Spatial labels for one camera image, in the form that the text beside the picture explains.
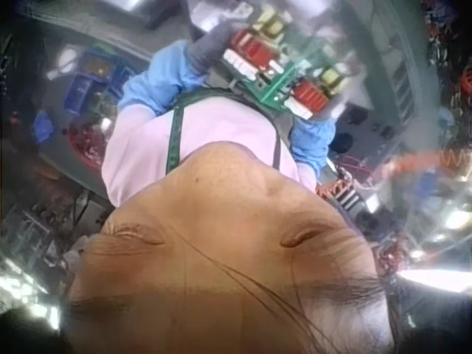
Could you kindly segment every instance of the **woman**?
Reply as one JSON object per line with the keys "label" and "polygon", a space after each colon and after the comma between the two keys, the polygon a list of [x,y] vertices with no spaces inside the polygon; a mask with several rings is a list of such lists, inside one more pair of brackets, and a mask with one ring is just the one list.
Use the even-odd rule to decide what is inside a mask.
{"label": "woman", "polygon": [[334,123],[297,121],[290,154],[237,97],[173,102],[235,30],[163,49],[125,84],[103,165],[117,209],[84,251],[63,317],[76,353],[392,348],[369,246],[313,192]]}

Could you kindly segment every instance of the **hair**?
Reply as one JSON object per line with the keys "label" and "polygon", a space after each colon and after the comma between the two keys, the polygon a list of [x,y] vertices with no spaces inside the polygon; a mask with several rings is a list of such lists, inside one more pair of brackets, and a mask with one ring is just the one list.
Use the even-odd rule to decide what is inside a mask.
{"label": "hair", "polygon": [[[113,251],[119,251],[124,243],[117,245],[118,247],[107,252],[106,257],[113,256]],[[127,247],[126,256],[131,254],[144,254],[136,245]],[[313,323],[311,319],[303,312],[302,301],[309,297],[317,305],[323,302],[329,302],[335,305],[334,311],[342,311],[344,309],[362,311],[370,306],[375,306],[385,299],[386,284],[390,279],[358,278],[343,280],[342,283],[334,282],[328,284],[311,283],[297,285],[294,283],[296,293],[295,301],[288,301],[285,297],[267,288],[251,277],[241,274],[239,271],[211,260],[215,267],[218,267],[226,276],[232,278],[240,284],[243,292],[255,299],[268,314],[267,319],[277,322],[283,327],[287,335],[290,335],[289,328],[301,331],[306,336],[309,348],[300,345],[295,353],[318,353],[318,354],[342,354],[342,353],[362,353],[362,354],[393,354],[393,353],[418,353],[418,348],[431,348],[427,353],[462,353],[459,349],[464,347],[451,335],[438,329],[422,328],[412,332],[406,332],[402,325],[400,308],[394,301],[389,302],[389,324],[393,335],[393,343],[386,343],[378,340],[374,335],[369,333],[361,333],[361,338],[355,338],[353,341],[345,343],[334,343],[331,333],[323,333],[317,323]],[[42,321],[34,320],[25,316],[25,310],[12,310],[0,316],[0,347],[5,354],[9,353],[48,353],[48,354],[65,354],[65,353],[111,353],[112,350],[101,350],[101,348],[93,347],[92,351],[77,349],[73,344],[80,343],[82,339],[96,331],[96,329],[105,328],[105,336],[100,337],[100,345],[106,346],[106,342],[118,340],[133,339],[132,333],[126,333],[124,327],[137,328],[135,322],[129,323],[127,313],[132,310],[133,306],[142,300],[149,303],[159,303],[159,297],[162,294],[127,294],[120,296],[103,296],[95,297],[79,302],[64,302],[62,308],[61,330],[54,333],[48,330]],[[204,294],[205,296],[220,296],[214,294]],[[147,319],[153,318],[155,312],[152,310]],[[178,321],[173,318],[172,326],[179,326]],[[120,347],[121,353],[127,353]],[[261,351],[251,350],[250,352],[261,353]]]}

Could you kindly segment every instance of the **red capacitor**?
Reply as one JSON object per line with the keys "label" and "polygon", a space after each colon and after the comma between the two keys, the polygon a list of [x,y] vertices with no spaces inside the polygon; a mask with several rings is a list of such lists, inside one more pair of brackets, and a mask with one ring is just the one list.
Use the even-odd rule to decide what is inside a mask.
{"label": "red capacitor", "polygon": [[275,53],[253,35],[248,38],[248,33],[244,30],[236,34],[232,38],[231,47],[252,65],[266,69],[271,60],[275,59]]}
{"label": "red capacitor", "polygon": [[328,101],[328,98],[308,80],[303,80],[294,89],[294,97],[313,113],[320,112]]}
{"label": "red capacitor", "polygon": [[246,59],[260,68],[267,68],[275,54],[263,42],[253,38],[245,45]]}

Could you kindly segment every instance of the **red component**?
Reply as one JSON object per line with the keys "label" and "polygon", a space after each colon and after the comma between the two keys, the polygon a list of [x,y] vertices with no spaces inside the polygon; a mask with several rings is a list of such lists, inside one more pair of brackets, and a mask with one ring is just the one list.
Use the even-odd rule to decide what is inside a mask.
{"label": "red component", "polygon": [[245,40],[248,34],[247,30],[236,34],[231,41],[231,47],[252,65],[266,69],[271,60],[275,59],[274,51],[253,35],[249,34],[250,39]]}
{"label": "red component", "polygon": [[96,170],[100,170],[105,158],[105,137],[101,133],[94,132],[89,124],[76,126],[69,125],[66,130],[72,150],[80,159]]}
{"label": "red component", "polygon": [[328,98],[308,80],[303,80],[294,89],[294,97],[313,113],[320,112],[328,101]]}
{"label": "red component", "polygon": [[247,29],[244,29],[233,36],[231,39],[231,48],[239,52],[239,47],[241,46],[241,41],[249,34]]}

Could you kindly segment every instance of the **blue plastic bin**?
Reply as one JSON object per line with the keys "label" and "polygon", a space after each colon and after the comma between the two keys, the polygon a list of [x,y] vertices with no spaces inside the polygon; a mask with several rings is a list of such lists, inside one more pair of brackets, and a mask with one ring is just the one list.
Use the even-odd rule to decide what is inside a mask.
{"label": "blue plastic bin", "polygon": [[129,66],[123,67],[121,70],[116,70],[113,79],[111,80],[110,90],[115,93],[119,100],[123,97],[123,85],[138,72]]}
{"label": "blue plastic bin", "polygon": [[90,77],[75,75],[64,100],[64,109],[72,114],[80,115],[86,110],[87,96],[94,81]]}

